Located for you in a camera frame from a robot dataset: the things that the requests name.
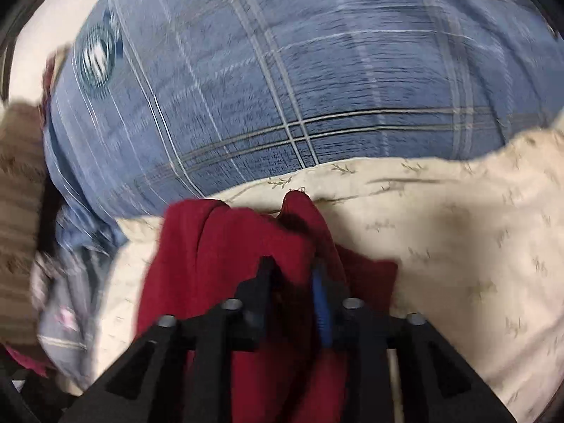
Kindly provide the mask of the dark red garment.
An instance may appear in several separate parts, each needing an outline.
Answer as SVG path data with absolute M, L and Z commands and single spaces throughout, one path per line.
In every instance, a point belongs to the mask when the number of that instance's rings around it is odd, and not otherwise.
M 306 298 L 304 303 L 289 301 L 290 325 L 300 334 L 316 321 L 308 300 L 315 258 L 352 297 L 376 312 L 389 313 L 398 265 L 336 245 L 306 194 L 290 191 L 276 218 L 216 200 L 188 200 L 165 212 L 159 246 L 141 292 L 136 337 L 161 315 L 188 319 L 233 296 L 239 283 L 255 277 L 263 256 L 274 257 L 290 290 Z M 303 360 L 291 340 L 274 336 L 262 340 L 255 353 L 233 353 L 232 421 L 274 422 L 297 385 Z M 302 379 L 305 392 L 290 413 L 290 422 L 339 422 L 346 378 L 345 356 L 321 349 L 313 370 Z

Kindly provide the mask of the grey-blue star-print cloth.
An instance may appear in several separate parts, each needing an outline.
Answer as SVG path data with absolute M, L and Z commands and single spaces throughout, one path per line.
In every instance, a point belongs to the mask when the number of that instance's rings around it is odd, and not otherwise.
M 55 367 L 82 390 L 96 380 L 98 313 L 116 254 L 110 232 L 83 231 L 65 216 L 40 227 L 31 266 L 37 339 Z

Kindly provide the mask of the cream leaf-print pillow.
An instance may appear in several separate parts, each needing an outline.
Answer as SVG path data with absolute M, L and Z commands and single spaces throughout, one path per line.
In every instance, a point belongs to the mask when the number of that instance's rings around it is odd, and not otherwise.
M 563 381 L 563 127 L 479 159 L 346 159 L 218 194 L 275 214 L 302 190 L 338 244 L 400 263 L 392 311 L 421 310 L 520 422 Z

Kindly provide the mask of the brown striped pillow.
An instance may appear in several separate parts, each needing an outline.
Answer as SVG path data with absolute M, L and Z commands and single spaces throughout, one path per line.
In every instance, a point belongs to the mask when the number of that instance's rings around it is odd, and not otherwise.
M 31 304 L 47 167 L 36 106 L 12 102 L 1 113 L 1 342 L 31 346 L 36 315 Z

